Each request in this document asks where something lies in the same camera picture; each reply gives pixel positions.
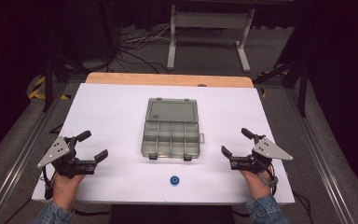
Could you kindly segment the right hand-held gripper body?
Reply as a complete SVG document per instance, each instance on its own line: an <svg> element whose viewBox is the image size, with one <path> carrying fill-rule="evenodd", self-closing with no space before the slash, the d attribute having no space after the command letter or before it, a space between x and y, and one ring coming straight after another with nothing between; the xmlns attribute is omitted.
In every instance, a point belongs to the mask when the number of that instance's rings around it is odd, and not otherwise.
<svg viewBox="0 0 358 224"><path fill-rule="evenodd" d="M264 135L246 134L246 137L255 142L252 153L245 157L230 155L232 170L248 171L253 174L262 173L272 164L272 160L291 161L293 157L267 139Z"/></svg>

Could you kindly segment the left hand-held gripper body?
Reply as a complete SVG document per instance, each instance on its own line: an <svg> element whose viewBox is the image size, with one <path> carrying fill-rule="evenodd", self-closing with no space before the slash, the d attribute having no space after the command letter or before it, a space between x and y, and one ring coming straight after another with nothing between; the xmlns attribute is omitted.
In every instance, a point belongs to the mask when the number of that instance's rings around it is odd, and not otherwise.
<svg viewBox="0 0 358 224"><path fill-rule="evenodd" d="M37 164L37 167L45 168L48 164L51 164L59 175L69 178L75 175L93 175L97 163L95 161L81 161L76 156L77 142L76 136L59 136Z"/></svg>

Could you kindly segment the person's right hand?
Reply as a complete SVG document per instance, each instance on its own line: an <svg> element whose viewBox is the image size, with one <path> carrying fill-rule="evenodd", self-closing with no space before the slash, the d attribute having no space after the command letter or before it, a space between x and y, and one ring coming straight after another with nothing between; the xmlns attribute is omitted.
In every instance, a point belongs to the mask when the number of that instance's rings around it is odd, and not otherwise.
<svg viewBox="0 0 358 224"><path fill-rule="evenodd" d="M258 175L248 171L241 171L241 174L245 178L247 188L254 200L271 194L271 187L266 185Z"/></svg>

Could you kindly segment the person's left hand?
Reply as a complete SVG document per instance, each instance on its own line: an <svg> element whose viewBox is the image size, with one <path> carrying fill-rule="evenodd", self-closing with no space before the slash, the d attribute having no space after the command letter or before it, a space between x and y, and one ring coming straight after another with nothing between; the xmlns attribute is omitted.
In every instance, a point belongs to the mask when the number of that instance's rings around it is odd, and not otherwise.
<svg viewBox="0 0 358 224"><path fill-rule="evenodd" d="M75 202L78 187L84 178L85 175L75 175L72 178L55 175L52 201L60 208L70 211Z"/></svg>

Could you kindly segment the clear plastic compartment box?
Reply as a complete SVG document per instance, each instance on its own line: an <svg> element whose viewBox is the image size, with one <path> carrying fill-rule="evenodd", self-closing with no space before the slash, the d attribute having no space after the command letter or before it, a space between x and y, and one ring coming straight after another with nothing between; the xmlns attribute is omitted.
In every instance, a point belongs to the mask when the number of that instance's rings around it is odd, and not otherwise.
<svg viewBox="0 0 358 224"><path fill-rule="evenodd" d="M150 98L141 152L149 160L200 156L198 102L193 99Z"/></svg>

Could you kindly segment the yellow black hazard tape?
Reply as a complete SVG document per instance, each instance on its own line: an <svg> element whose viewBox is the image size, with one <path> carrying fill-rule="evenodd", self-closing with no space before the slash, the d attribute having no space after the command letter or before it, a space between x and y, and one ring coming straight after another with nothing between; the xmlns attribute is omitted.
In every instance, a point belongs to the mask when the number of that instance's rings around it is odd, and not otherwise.
<svg viewBox="0 0 358 224"><path fill-rule="evenodd" d="M36 83L34 84L34 87L33 89L31 90L31 92L28 94L28 97L30 99L42 99L42 100L45 100L46 99L46 95L44 93L40 93L39 90L40 88L42 87L42 85L44 84L45 82L45 77L44 76L41 76L37 81Z"/></svg>

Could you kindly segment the black tripod stand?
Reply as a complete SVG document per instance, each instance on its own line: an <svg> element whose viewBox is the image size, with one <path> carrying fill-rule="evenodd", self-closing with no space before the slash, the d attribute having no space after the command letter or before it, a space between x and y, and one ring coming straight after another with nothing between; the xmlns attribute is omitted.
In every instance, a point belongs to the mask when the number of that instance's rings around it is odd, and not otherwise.
<svg viewBox="0 0 358 224"><path fill-rule="evenodd" d="M307 68L307 64L305 61L296 60L290 63L285 63L277 66L272 71L267 73L263 72L262 76L257 77L253 80L254 84L262 84L267 80L276 77L279 74L286 72L287 75L282 80L282 86L285 89L292 89L297 82L299 82L299 90L297 97L297 109L300 115L305 118L305 103L306 103L306 94L307 94L307 86L308 86L308 77L309 71Z"/></svg>

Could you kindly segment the aluminium floor rail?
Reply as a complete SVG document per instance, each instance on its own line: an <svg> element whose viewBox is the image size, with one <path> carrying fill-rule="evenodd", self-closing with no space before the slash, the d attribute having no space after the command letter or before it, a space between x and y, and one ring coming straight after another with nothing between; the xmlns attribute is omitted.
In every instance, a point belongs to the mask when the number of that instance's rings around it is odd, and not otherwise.
<svg viewBox="0 0 358 224"><path fill-rule="evenodd" d="M21 151L18 153L18 157L15 160L14 164L10 166L8 173L5 175L5 180L0 187L0 214L6 205L12 191L16 187L18 181L21 178L21 175L30 160L33 152L34 145L39 138L44 125L47 123L52 111L54 110L56 104L60 101L62 94L64 93L67 87L67 83L60 83L57 85L57 89L53 92L51 104L46 112L42 112L33 127L25 145L22 147Z"/></svg>
<svg viewBox="0 0 358 224"><path fill-rule="evenodd" d="M326 188L327 194L332 202L337 216L340 220L341 224L355 224L354 219L351 215L351 212L346 205L346 202L342 196L342 193L339 189L337 180L328 166L326 160L324 159L323 153L315 135L310 127L310 124L306 117L303 117L297 107L297 97L296 93L292 89L285 89L285 95L289 101L290 106L294 110L294 114L296 116L297 122L301 130L303 131L308 145L310 147L310 155L316 165L319 175L324 183L324 187Z"/></svg>

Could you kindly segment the white metal stand frame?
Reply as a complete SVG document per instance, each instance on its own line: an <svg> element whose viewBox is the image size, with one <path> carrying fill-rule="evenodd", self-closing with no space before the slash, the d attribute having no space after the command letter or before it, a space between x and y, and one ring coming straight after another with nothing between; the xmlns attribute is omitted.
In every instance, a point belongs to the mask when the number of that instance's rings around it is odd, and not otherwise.
<svg viewBox="0 0 358 224"><path fill-rule="evenodd" d="M251 67L245 53L245 42L247 40L255 9L251 8L247 13L212 13L212 12L183 12L178 11L175 5L171 6L170 20L170 45L167 58L167 68L174 69L176 52L176 28L216 28L216 29L238 29L242 30L242 36L235 42L241 67L244 73L250 73Z"/></svg>

